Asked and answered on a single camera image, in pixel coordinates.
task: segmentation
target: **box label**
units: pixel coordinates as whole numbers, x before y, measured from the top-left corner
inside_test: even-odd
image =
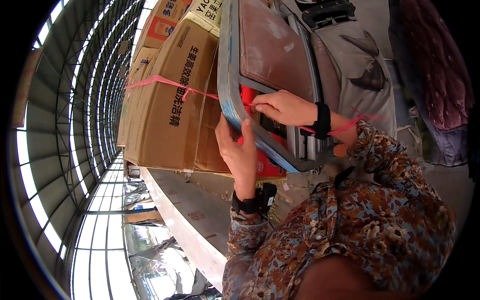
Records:
[[[175,29],[175,23],[169,20],[165,20],[159,17],[153,17],[152,24],[148,28],[147,37],[156,38],[165,41],[169,37],[173,29]]]
[[[207,19],[215,21],[220,18],[220,8],[222,7],[222,0],[202,0],[198,3],[195,10]]]
[[[191,46],[190,52],[187,56],[185,65],[183,66],[183,71],[180,76],[180,84],[183,86],[188,86],[188,81],[192,74],[193,66],[195,65],[195,60],[197,59],[198,48]],[[185,94],[186,89],[182,87],[177,87],[177,93],[175,94],[175,99],[173,100],[172,115],[170,116],[170,125],[178,127],[180,125],[180,115],[183,105],[183,95]]]

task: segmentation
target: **brown panel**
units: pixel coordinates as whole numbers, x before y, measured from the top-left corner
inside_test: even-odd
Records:
[[[313,102],[302,40],[260,0],[240,0],[240,73]]]

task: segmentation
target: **black wristband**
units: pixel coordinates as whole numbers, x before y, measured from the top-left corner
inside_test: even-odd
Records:
[[[237,197],[237,192],[233,192],[232,195],[232,205],[235,211],[240,213],[240,210],[243,211],[247,215],[254,214],[258,212],[259,209],[259,203],[258,199],[256,197],[257,192],[255,191],[255,198],[251,199],[244,199],[243,201],[240,201]]]
[[[324,140],[327,138],[327,133],[332,130],[330,126],[330,108],[325,103],[315,103],[318,108],[317,121],[312,125],[312,129],[315,130],[315,138]]]

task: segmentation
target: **black handle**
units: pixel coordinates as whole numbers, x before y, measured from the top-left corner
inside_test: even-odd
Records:
[[[336,0],[306,9],[302,13],[301,18],[311,29],[314,29],[317,27],[317,24],[315,22],[316,17],[322,14],[333,12],[345,12],[345,15],[347,15],[348,17],[354,17],[355,6],[347,0]]]

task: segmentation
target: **floral sleeve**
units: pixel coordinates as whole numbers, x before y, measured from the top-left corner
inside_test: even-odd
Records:
[[[362,161],[365,172],[374,173],[375,182],[406,197],[439,199],[436,190],[425,181],[420,165],[407,156],[407,149],[400,142],[365,121],[358,122],[357,132],[359,139],[348,154]]]
[[[223,295],[233,297],[235,291],[241,290],[244,283],[251,279],[248,272],[253,255],[263,244],[267,235],[267,220],[260,217],[246,219],[237,215],[233,207],[230,210],[231,223],[228,231],[228,254],[223,273]]]
[[[246,219],[242,215],[237,215],[233,208],[230,210],[230,217],[232,221],[228,231],[227,258],[255,253],[265,241],[267,221],[260,217]]]

